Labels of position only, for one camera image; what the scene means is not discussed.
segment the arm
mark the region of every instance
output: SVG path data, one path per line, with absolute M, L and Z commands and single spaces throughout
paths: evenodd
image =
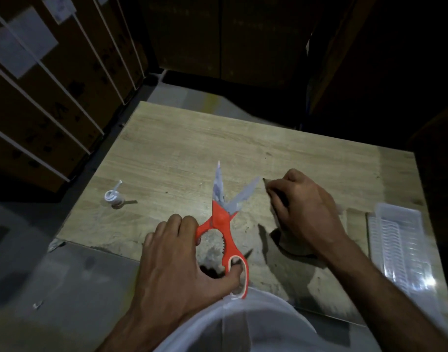
M 291 169 L 267 184 L 279 219 L 327 263 L 384 351 L 448 351 L 448 339 L 345 233 L 335 201 Z
M 194 314 L 240 284 L 242 266 L 212 279 L 199 269 L 191 216 L 174 214 L 157 225 L 143 245 L 131 306 L 97 352 L 149 352 Z

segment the scissor blade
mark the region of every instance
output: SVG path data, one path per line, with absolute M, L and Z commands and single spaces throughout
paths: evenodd
M 221 162 L 217 162 L 216 177 L 213 184 L 213 200 L 224 207 L 224 183 L 222 182 Z
M 256 177 L 250 184 L 244 187 L 244 189 L 239 192 L 235 198 L 232 199 L 228 204 L 225 204 L 224 209 L 229 213 L 229 215 L 233 215 L 237 211 L 240 210 L 242 202 L 248 200 L 250 196 L 252 196 L 253 191 L 256 186 L 260 182 L 260 177 Z

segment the wood grain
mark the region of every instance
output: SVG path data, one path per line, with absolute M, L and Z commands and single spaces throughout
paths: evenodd
M 448 289 L 409 152 L 141 102 L 58 238 L 139 260 L 145 235 L 171 214 L 192 215 L 199 223 L 209 218 L 218 160 L 228 198 L 256 176 L 277 178 L 298 168 L 348 208 L 346 226 L 351 232 L 362 231 L 356 229 L 362 227 L 360 215 L 371 212 L 377 202 L 420 210 L 448 320 Z M 119 210 L 106 204 L 103 195 L 118 179 L 123 181 L 120 193 L 137 204 Z M 287 258 L 277 249 L 269 236 L 276 228 L 269 206 L 261 183 L 232 221 L 237 247 L 243 254 L 251 251 L 252 285 L 300 308 L 361 323 L 327 268 L 318 261 Z M 221 269 L 221 245 L 221 235 L 208 232 L 197 248 L 198 261 Z

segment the hand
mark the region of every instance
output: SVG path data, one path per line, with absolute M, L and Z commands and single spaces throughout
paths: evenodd
M 300 171 L 290 169 L 266 190 L 280 221 L 318 256 L 348 238 L 332 196 Z
M 194 314 L 238 288 L 242 266 L 209 278 L 196 260 L 198 224 L 174 214 L 143 245 L 131 307 L 98 351 L 151 351 Z

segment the right hand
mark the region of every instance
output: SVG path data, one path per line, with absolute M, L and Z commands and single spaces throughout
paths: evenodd
M 268 182 L 266 190 L 281 223 L 321 258 L 349 239 L 333 197 L 300 171 L 290 169 Z

